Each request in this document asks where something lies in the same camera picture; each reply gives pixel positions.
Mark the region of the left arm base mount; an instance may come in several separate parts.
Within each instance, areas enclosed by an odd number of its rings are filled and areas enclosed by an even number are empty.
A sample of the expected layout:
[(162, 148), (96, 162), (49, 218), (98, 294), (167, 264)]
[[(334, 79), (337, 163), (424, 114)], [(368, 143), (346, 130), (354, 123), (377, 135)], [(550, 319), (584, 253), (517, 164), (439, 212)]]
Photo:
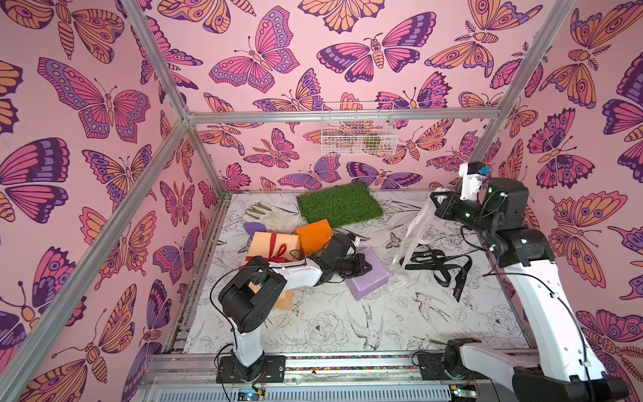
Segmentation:
[(264, 355), (251, 366), (244, 366), (236, 356), (225, 356), (219, 360), (216, 377), (218, 384), (240, 383), (282, 383), (286, 374), (284, 355)]

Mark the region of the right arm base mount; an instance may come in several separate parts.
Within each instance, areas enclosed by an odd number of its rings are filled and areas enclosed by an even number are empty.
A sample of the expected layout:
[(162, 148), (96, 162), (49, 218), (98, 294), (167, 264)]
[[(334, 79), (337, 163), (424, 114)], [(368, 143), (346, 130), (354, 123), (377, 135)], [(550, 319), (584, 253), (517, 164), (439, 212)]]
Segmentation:
[(467, 344), (481, 343), (476, 338), (455, 338), (444, 346), (443, 351), (418, 350), (411, 355), (411, 363), (420, 370), (422, 380), (469, 380), (475, 372), (463, 363), (460, 349)]

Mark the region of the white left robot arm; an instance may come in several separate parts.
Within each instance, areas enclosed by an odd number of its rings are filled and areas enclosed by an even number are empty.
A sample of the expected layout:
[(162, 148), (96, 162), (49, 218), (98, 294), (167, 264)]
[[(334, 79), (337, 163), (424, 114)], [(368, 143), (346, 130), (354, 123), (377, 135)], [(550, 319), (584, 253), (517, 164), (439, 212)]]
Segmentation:
[(237, 270), (218, 296), (221, 313), (234, 333), (232, 361), (244, 376), (256, 377), (266, 353), (261, 343), (261, 326), (285, 291), (313, 288), (363, 276), (372, 271), (355, 234), (335, 234), (321, 249), (299, 261), (268, 261), (253, 256)]

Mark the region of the lilac gift box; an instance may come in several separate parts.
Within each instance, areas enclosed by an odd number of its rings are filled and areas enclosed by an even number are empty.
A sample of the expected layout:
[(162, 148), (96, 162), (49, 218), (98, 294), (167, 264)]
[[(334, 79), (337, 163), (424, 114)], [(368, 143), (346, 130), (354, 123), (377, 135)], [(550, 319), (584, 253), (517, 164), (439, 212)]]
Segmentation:
[(384, 287), (390, 279), (387, 269), (371, 248), (359, 249), (358, 253), (364, 254), (365, 262), (370, 264), (371, 270), (361, 276), (346, 279), (345, 283), (355, 301), (360, 301), (379, 288)]

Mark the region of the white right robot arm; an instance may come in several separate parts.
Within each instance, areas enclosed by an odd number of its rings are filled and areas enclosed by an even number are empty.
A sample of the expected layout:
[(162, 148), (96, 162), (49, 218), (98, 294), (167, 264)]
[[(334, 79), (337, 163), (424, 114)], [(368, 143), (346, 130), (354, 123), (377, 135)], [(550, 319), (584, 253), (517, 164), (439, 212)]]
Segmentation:
[(478, 373), (511, 390), (520, 401), (620, 401), (630, 394), (589, 346), (560, 283), (547, 237), (526, 226), (528, 189), (494, 178), (480, 188), (437, 190), (435, 216), (474, 231), (493, 254), (498, 274), (517, 292), (537, 344), (534, 361), (482, 346), (474, 338), (450, 340), (443, 365), (452, 378)]

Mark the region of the black lettered ribbon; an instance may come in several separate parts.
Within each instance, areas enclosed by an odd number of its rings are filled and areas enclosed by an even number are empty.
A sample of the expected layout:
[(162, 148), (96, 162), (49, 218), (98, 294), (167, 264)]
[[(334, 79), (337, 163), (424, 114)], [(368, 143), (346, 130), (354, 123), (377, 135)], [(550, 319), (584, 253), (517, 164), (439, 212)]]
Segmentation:
[(419, 245), (409, 259), (402, 259), (400, 265), (405, 271), (432, 271), (440, 286), (453, 287), (453, 298), (459, 303), (473, 261), (467, 253), (447, 256), (442, 250), (428, 245)]

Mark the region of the red ribbon bow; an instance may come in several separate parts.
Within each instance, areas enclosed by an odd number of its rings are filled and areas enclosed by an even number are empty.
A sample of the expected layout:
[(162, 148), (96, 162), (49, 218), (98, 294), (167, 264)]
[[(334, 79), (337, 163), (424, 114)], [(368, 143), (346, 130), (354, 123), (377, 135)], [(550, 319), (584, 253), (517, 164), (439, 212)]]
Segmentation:
[(247, 252), (246, 261), (261, 256), (269, 262), (286, 263), (292, 236), (289, 234), (255, 233)]

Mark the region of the orange gift box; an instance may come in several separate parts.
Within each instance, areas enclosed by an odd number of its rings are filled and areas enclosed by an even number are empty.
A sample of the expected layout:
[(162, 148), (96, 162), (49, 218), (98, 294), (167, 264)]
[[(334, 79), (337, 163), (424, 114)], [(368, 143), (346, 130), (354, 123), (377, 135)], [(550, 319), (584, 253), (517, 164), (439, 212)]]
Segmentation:
[(333, 237), (333, 230), (328, 221), (324, 219), (297, 228), (296, 234), (299, 237), (301, 251), (305, 256), (309, 256), (325, 246)]

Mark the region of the white satin ribbon bow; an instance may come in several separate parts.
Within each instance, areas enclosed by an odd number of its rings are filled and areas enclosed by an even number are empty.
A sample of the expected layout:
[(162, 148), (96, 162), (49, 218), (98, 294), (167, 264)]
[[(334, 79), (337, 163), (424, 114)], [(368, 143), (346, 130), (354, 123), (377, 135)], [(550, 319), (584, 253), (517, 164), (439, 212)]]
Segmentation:
[(401, 236), (399, 249), (395, 252), (390, 265), (390, 273), (395, 279), (395, 287), (406, 293), (425, 291), (433, 280), (432, 274), (427, 270), (412, 270), (411, 257), (415, 252), (429, 250), (444, 251), (443, 229), (441, 220), (435, 216), (436, 207), (429, 192), (419, 212), (413, 217)]

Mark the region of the large tan gift box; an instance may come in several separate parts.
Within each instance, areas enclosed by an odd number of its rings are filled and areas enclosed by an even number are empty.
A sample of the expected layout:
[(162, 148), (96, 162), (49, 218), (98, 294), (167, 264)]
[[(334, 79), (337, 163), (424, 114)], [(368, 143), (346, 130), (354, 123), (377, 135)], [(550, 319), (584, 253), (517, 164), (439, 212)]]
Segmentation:
[[(269, 263), (280, 264), (300, 261), (301, 243), (296, 234), (276, 234), (267, 232), (256, 232), (251, 241), (249, 250), (245, 256), (245, 266), (256, 256), (263, 257)], [(278, 297), (273, 310), (290, 312), (292, 310), (294, 290), (290, 288), (291, 279), (288, 277), (287, 284)]]

